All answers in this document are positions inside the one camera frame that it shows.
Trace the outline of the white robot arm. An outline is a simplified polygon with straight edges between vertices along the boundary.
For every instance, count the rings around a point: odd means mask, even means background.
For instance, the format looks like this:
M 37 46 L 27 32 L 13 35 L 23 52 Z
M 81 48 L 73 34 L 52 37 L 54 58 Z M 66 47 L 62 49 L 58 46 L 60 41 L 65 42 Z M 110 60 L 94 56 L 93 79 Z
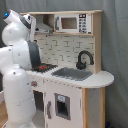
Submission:
M 34 43 L 36 19 L 9 9 L 3 17 L 7 26 L 2 31 L 5 47 L 0 48 L 0 73 L 8 121 L 2 128 L 36 128 L 35 99 L 27 70 L 41 64 L 40 48 Z

